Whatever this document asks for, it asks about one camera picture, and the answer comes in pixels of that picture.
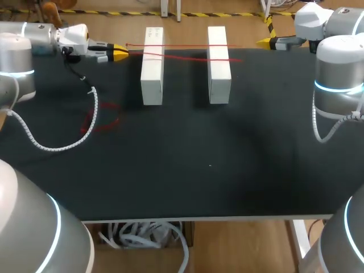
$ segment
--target red string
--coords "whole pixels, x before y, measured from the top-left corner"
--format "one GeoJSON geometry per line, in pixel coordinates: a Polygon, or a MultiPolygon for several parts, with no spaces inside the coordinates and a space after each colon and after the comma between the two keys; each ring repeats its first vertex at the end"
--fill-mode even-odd
{"type": "Polygon", "coordinates": [[[165,54],[158,54],[158,53],[129,51],[129,55],[144,55],[144,54],[163,56],[163,57],[169,58],[169,59],[177,59],[177,60],[184,60],[184,61],[236,61],[236,62],[242,62],[242,60],[240,60],[240,59],[205,59],[205,58],[192,58],[192,57],[181,57],[181,56],[175,56],[175,55],[165,55],[165,54]]]}
{"type": "MultiPolygon", "coordinates": [[[[120,107],[119,105],[113,104],[113,103],[109,103],[109,102],[102,102],[100,104],[100,109],[105,108],[105,109],[114,109],[116,110],[118,113],[120,112],[120,107]]],[[[84,123],[81,127],[81,134],[85,135],[87,130],[90,127],[91,124],[91,118],[93,115],[93,110],[90,110],[84,120],[84,123]]],[[[106,130],[111,130],[112,128],[114,128],[118,123],[120,122],[119,116],[116,117],[116,119],[114,121],[112,121],[109,124],[106,125],[101,125],[98,127],[95,127],[92,131],[93,132],[100,132],[100,131],[106,131],[106,130]]]]}
{"type": "Polygon", "coordinates": [[[239,47],[236,44],[125,44],[126,47],[239,47]]]}

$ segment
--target robotic arm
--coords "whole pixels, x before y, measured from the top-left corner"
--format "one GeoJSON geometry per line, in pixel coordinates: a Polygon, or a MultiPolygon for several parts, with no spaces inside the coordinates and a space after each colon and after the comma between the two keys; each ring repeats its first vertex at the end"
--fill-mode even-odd
{"type": "Polygon", "coordinates": [[[297,12],[295,28],[316,53],[313,129],[317,140],[326,142],[346,120],[364,119],[364,9],[332,11],[309,3],[297,12]],[[338,120],[324,139],[317,130],[316,112],[338,120]]]}

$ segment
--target black table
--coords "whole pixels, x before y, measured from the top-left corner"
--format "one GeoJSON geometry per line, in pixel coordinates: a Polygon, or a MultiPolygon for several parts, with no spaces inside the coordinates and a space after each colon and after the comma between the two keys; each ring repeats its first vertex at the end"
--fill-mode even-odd
{"type": "MultiPolygon", "coordinates": [[[[328,144],[315,140],[308,50],[234,49],[230,57],[244,62],[230,64],[228,105],[209,105],[206,63],[166,60],[163,106],[143,106],[141,56],[82,61],[75,69],[100,100],[121,105],[117,128],[50,154],[8,118],[0,158],[84,221],[334,213],[362,185],[364,126],[344,124],[328,144]]],[[[76,141],[92,95],[60,57],[35,59],[35,69],[37,95],[15,110],[41,144],[76,141]]],[[[98,124],[115,115],[102,109],[98,124]]],[[[332,124],[318,121],[322,134],[332,124]]]]}

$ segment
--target white block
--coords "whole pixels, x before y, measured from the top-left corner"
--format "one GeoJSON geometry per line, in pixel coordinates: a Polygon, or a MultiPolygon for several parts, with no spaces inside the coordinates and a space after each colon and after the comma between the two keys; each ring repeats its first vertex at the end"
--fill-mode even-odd
{"type": "MultiPolygon", "coordinates": [[[[208,47],[209,59],[226,60],[229,58],[225,27],[208,27],[209,45],[226,44],[220,47],[208,47]]],[[[229,61],[209,61],[209,98],[211,104],[228,104],[231,86],[229,61]]]]}
{"type": "MultiPolygon", "coordinates": [[[[147,27],[144,44],[163,44],[163,27],[147,27]]],[[[144,47],[142,75],[142,94],[144,105],[161,105],[163,98],[164,57],[146,53],[164,54],[164,47],[144,47]]]]}

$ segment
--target wooden floor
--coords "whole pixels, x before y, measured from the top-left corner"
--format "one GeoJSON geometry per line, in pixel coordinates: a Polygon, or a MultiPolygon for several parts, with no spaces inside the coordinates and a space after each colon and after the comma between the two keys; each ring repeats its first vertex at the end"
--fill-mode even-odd
{"type": "MultiPolygon", "coordinates": [[[[175,3],[170,1],[170,11],[175,3]]],[[[291,11],[301,7],[299,3],[291,11]]],[[[363,0],[326,0],[322,6],[364,7],[363,0]]],[[[78,0],[77,9],[103,11],[159,11],[158,0],[78,0]]],[[[260,12],[258,0],[182,0],[182,12],[241,13],[260,12]]],[[[69,24],[85,23],[94,40],[124,45],[143,43],[146,27],[164,27],[166,42],[174,44],[206,43],[208,26],[225,26],[227,40],[241,48],[255,48],[256,42],[269,37],[266,24],[259,17],[175,18],[158,16],[63,15],[69,24]]],[[[278,36],[294,34],[290,16],[275,16],[278,36]]],[[[322,230],[313,228],[313,243],[322,230]]],[[[94,273],[177,272],[183,258],[182,249],[105,250],[98,249],[94,273]]],[[[295,270],[284,221],[198,222],[195,245],[190,249],[188,272],[293,273],[295,270]]]]}
{"type": "MultiPolygon", "coordinates": [[[[295,266],[283,221],[197,222],[188,273],[293,273],[295,266]]],[[[96,251],[93,273],[177,272],[178,248],[96,251]]]]}

